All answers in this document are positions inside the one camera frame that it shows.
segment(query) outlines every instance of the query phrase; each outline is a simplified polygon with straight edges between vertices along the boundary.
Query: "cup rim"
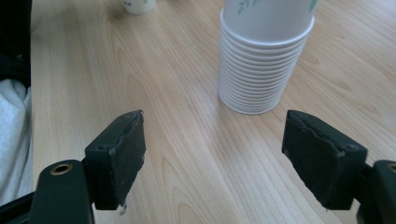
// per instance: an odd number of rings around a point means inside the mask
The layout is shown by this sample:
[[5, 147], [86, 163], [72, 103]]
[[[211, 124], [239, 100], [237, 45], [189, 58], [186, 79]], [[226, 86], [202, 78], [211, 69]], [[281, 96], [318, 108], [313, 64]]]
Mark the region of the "cup rim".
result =
[[258, 69], [252, 69], [247, 66], [238, 64], [238, 62], [236, 62], [234, 59], [229, 57], [227, 54], [221, 55], [221, 60], [224, 63], [227, 63], [228, 67], [230, 67], [230, 69], [233, 69], [235, 71], [240, 71], [242, 73], [246, 73], [247, 75], [252, 75], [252, 76], [270, 76], [270, 75], [279, 74], [279, 73], [289, 70], [291, 67], [294, 67], [294, 65], [298, 61], [298, 59], [297, 59], [294, 62], [284, 64], [284, 66], [280, 66], [278, 68], [277, 67], [271, 68], [271, 66], [266, 66], [266, 67], [262, 67], [262, 68], [258, 68]]
[[227, 90], [227, 89], [221, 89], [220, 91], [223, 91], [223, 93], [227, 95], [231, 95], [233, 99], [241, 104], [248, 104], [251, 102], [252, 104], [266, 104], [270, 101], [273, 101], [275, 98], [279, 97], [279, 95], [282, 95], [283, 91], [277, 92], [275, 94], [267, 95], [265, 97], [248, 97], [245, 95], [238, 94], [236, 92], [233, 92], [232, 90]]
[[225, 48], [228, 48], [234, 54], [238, 54], [241, 57], [249, 58], [251, 60], [257, 60], [257, 61], [263, 61], [263, 62], [273, 62], [273, 61], [279, 61], [279, 60], [283, 60], [283, 59], [291, 59], [294, 57], [298, 57], [298, 55], [300, 55], [301, 51], [303, 50], [303, 46], [300, 46], [299, 48], [294, 49], [293, 51], [290, 51], [290, 52], [288, 52], [286, 54], [282, 54], [282, 55], [276, 55], [276, 56], [254, 55], [250, 52], [238, 50], [238, 48], [236, 46], [232, 45], [226, 39], [221, 39], [221, 40], [223, 40], [223, 41], [220, 41], [220, 43], [222, 43]]
[[[221, 12], [220, 12], [220, 24], [223, 27], [225, 27], [225, 31], [226, 32], [233, 33], [233, 31], [226, 24], [226, 22], [225, 22], [225, 20], [223, 18], [223, 14], [224, 14], [223, 11], [224, 11], [224, 8], [222, 8]], [[301, 39], [304, 36], [308, 35], [311, 32], [312, 28], [314, 27], [314, 23], [315, 23], [315, 16], [312, 16], [312, 20], [309, 23], [309, 25], [308, 25], [308, 27], [307, 27], [307, 29], [305, 31], [303, 31], [301, 34], [295, 36], [294, 38], [291, 38], [291, 39], [286, 40], [286, 41], [279, 41], [279, 42], [264, 42], [264, 41], [261, 41], [261, 42], [259, 42], [259, 41], [256, 41], [256, 40], [247, 39], [247, 38], [245, 38], [245, 37], [243, 37], [243, 36], [241, 36], [241, 35], [239, 35], [237, 33], [233, 33], [231, 35], [237, 37], [242, 42], [246, 43], [247, 45], [251, 45], [253, 47], [266, 46], [267, 48], [279, 48], [281, 46], [287, 46], [289, 44], [292, 44], [293, 42], [298, 41], [299, 39]]]
[[223, 38], [227, 38], [227, 40], [234, 46], [236, 46], [237, 48], [241, 49], [241, 50], [245, 50], [245, 51], [249, 51], [249, 52], [253, 52], [256, 54], [265, 54], [265, 55], [277, 55], [277, 54], [282, 54], [284, 52], [288, 52], [294, 49], [299, 48], [301, 45], [304, 45], [306, 42], [306, 39], [308, 38], [307, 36], [304, 36], [302, 39], [300, 39], [299, 41], [287, 45], [286, 47], [283, 48], [267, 48], [264, 46], [260, 46], [260, 47], [252, 47], [250, 45], [246, 45], [243, 42], [240, 42], [237, 37], [235, 36], [231, 36], [229, 34], [226, 33], [226, 31], [224, 30], [223, 26], [220, 26], [220, 37], [221, 35], [223, 36]]
[[233, 111], [235, 111], [237, 113], [240, 113], [240, 114], [245, 114], [245, 115], [259, 115], [259, 114], [265, 113], [265, 112], [273, 109], [280, 101], [280, 98], [279, 98], [277, 101], [275, 101], [274, 104], [272, 104], [270, 106], [264, 105], [263, 109], [251, 110], [251, 109], [246, 109], [245, 106], [238, 106], [238, 105], [235, 105], [233, 103], [227, 102], [228, 99], [226, 99], [226, 101], [224, 101], [223, 96], [222, 96], [222, 94], [220, 92], [219, 92], [219, 97], [220, 97], [221, 101], [225, 105], [227, 105], [227, 107], [229, 107], [231, 110], [233, 110]]
[[269, 94], [272, 93], [274, 91], [276, 91], [279, 87], [287, 85], [289, 78], [290, 77], [286, 77], [283, 80], [280, 79], [279, 81], [277, 81], [276, 83], [273, 83], [272, 85], [263, 85], [260, 88], [248, 88], [246, 86], [244, 86], [242, 83], [239, 83], [239, 81], [235, 78], [226, 76], [224, 74], [219, 74], [220, 77], [223, 78], [222, 81], [226, 81], [226, 83], [229, 83], [233, 86], [233, 88], [235, 88], [236, 91], [238, 92], [243, 92], [245, 94], [249, 94], [249, 95], [264, 95], [264, 94]]
[[230, 73], [230, 76], [235, 77], [235, 79], [238, 80], [238, 82], [242, 82], [244, 85], [248, 85], [251, 87], [265, 87], [262, 84], [265, 83], [274, 83], [274, 82], [278, 82], [280, 79], [289, 77], [292, 75], [293, 72], [293, 68], [291, 68], [290, 70], [285, 71], [282, 74], [279, 74], [277, 76], [271, 76], [269, 78], [254, 78], [254, 77], [248, 77], [248, 76], [244, 76], [244, 75], [237, 75], [235, 72], [230, 71], [227, 67], [222, 66], [221, 69], [225, 70], [226, 72]]
[[220, 50], [226, 51], [225, 53], [236, 60], [240, 61], [241, 63], [246, 63], [246, 64], [253, 64], [253, 65], [263, 65], [263, 66], [270, 66], [270, 65], [279, 65], [283, 63], [289, 63], [293, 57], [285, 58], [285, 59], [280, 59], [277, 61], [258, 61], [254, 59], [249, 59], [249, 58], [244, 58], [243, 56], [234, 53], [231, 49], [226, 48], [221, 42], [219, 43]]
[[240, 62], [239, 60], [235, 59], [235, 57], [233, 57], [233, 55], [224, 52], [224, 50], [221, 50], [220, 53], [222, 53], [221, 57], [226, 57], [232, 63], [235, 63], [238, 66], [248, 68], [251, 70], [277, 70], [280, 68], [285, 68], [285, 67], [291, 66], [291, 62], [279, 63], [279, 64], [274, 64], [274, 65], [257, 65], [257, 64], [243, 63], [243, 62]]

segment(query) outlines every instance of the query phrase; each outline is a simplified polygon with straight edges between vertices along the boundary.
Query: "gray fabric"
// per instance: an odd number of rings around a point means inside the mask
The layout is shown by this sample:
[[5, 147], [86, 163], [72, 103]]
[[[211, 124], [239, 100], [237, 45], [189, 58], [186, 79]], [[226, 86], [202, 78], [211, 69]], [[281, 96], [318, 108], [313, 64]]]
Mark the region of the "gray fabric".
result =
[[31, 120], [30, 88], [0, 81], [0, 205], [33, 191]]

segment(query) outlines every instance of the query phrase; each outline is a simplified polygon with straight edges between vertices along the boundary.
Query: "wooden table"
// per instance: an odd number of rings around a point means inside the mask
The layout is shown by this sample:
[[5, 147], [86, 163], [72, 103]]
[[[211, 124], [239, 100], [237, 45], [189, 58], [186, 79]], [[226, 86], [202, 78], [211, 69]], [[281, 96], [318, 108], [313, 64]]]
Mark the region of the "wooden table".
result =
[[288, 109], [313, 114], [396, 161], [396, 2], [322, 0], [280, 103], [233, 112], [218, 97], [223, 1], [35, 0], [34, 177], [81, 160], [115, 117], [143, 109], [148, 151], [128, 210], [97, 223], [356, 223], [326, 211], [281, 153]]

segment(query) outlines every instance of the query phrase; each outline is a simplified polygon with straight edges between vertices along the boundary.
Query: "stack of paper cups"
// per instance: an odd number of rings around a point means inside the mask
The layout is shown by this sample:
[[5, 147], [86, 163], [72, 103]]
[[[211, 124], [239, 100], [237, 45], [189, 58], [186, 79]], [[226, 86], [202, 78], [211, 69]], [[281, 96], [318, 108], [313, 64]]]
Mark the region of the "stack of paper cups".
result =
[[219, 97], [243, 114], [277, 105], [314, 26], [317, 0], [226, 0]]

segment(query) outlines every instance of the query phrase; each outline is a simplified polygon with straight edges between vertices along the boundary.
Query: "paper cup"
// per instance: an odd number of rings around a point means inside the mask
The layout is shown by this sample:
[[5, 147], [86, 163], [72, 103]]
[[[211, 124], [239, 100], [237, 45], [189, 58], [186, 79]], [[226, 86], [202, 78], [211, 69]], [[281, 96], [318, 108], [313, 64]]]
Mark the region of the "paper cup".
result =
[[155, 8], [156, 0], [124, 0], [125, 10], [131, 15], [147, 14]]
[[226, 0], [223, 23], [249, 42], [281, 43], [310, 25], [317, 0]]

